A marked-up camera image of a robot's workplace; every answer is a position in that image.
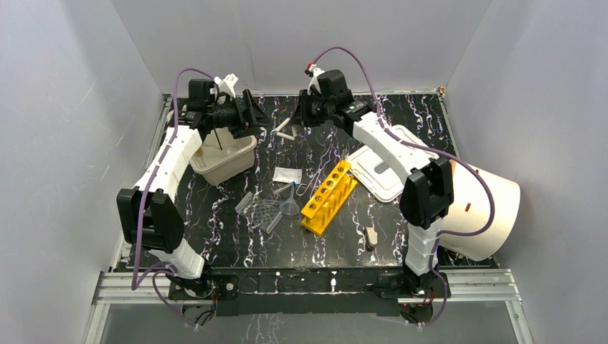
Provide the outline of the black wire ring stand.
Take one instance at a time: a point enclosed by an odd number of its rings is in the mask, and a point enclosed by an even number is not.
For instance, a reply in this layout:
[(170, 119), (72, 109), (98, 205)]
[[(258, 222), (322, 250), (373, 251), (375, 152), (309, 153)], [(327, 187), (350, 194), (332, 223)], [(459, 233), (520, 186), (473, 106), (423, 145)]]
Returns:
[(219, 134), (217, 132), (217, 129), (214, 129), (214, 136), (216, 138), (218, 148), (222, 151), (223, 150), (223, 145), (222, 145), (222, 142), (221, 142), (221, 140), (219, 138)]

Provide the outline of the clear plastic zip bag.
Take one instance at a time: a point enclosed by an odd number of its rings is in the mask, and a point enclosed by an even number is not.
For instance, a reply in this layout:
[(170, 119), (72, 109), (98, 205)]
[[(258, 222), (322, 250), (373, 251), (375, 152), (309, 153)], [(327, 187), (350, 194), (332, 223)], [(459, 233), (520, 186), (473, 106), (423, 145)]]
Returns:
[(301, 168), (275, 167), (272, 180), (278, 183), (301, 183), (303, 170)]

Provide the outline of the clear plastic funnel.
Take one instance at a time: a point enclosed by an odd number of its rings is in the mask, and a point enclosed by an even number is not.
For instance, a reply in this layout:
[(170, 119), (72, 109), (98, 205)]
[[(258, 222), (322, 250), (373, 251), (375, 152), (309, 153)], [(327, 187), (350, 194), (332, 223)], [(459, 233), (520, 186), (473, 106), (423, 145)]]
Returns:
[(295, 201), (295, 186), (292, 186), (289, 198), (281, 203), (280, 212), (285, 216), (296, 216), (300, 213), (300, 207)]

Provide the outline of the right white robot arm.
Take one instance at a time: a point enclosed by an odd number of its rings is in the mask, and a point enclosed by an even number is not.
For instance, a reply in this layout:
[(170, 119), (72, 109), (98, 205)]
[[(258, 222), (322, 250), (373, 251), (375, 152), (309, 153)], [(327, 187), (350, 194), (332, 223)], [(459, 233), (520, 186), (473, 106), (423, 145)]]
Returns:
[(399, 208), (409, 231), (404, 263), (411, 271), (404, 276), (404, 289), (423, 296), (432, 287), (437, 235), (454, 201), (450, 161), (416, 143), (415, 135), (398, 134), (371, 103), (355, 99), (342, 71), (310, 64), (305, 73), (310, 82), (299, 93), (293, 122), (304, 127), (332, 122), (370, 148), (402, 182)]

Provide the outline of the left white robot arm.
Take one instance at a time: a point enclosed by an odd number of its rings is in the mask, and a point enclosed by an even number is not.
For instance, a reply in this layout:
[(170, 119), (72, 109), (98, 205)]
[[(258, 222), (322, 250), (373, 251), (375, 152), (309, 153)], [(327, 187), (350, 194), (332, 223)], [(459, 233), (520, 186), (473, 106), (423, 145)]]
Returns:
[(188, 97), (174, 100), (169, 126), (157, 154), (131, 188), (119, 190), (116, 201), (127, 243), (135, 249), (134, 270), (143, 252), (149, 252), (161, 266), (185, 279), (187, 290), (197, 298), (208, 297), (214, 279), (204, 272), (205, 259), (184, 237), (184, 220), (175, 205), (177, 189), (187, 167), (204, 168), (204, 140), (223, 130), (233, 139), (252, 138), (272, 120), (244, 90), (237, 97), (238, 78), (192, 79)]

